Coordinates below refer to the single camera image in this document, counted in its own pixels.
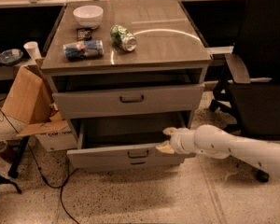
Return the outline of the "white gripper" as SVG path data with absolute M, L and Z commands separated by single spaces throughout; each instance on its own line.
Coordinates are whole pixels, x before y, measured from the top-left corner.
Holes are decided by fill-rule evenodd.
M 170 142 L 164 141 L 156 145 L 156 149 L 165 154 L 190 154 L 196 152 L 195 131 L 187 128 L 167 127 L 162 131 L 171 136 Z

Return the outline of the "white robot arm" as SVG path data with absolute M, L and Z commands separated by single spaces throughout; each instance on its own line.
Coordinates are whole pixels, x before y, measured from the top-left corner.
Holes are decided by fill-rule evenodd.
M 236 136 L 213 125 L 196 130 L 169 127 L 162 131 L 169 139 L 156 145 L 166 154 L 198 154 L 215 159 L 229 156 L 280 178 L 280 144 Z

